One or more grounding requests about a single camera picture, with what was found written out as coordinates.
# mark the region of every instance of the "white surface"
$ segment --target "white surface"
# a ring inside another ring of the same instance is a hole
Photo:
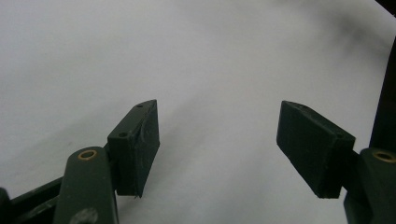
[[[161,147],[120,223],[346,223],[276,145],[280,102],[367,147],[396,21],[374,0],[2,1],[0,185],[12,198],[158,99]]]

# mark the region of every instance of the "black object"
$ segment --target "black object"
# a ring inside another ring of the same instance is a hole
[[[396,154],[352,148],[355,138],[305,105],[282,102],[276,137],[280,149],[319,198],[338,198],[348,223],[396,223]]]
[[[141,197],[160,146],[157,101],[136,105],[104,147],[72,154],[64,177],[10,200],[0,189],[0,224],[115,224],[114,191]]]

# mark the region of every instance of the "white background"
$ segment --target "white background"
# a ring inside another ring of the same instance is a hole
[[[280,103],[367,147],[396,21],[374,0],[2,1],[0,186],[11,198],[158,100],[161,147],[120,223],[347,223],[276,145]]]

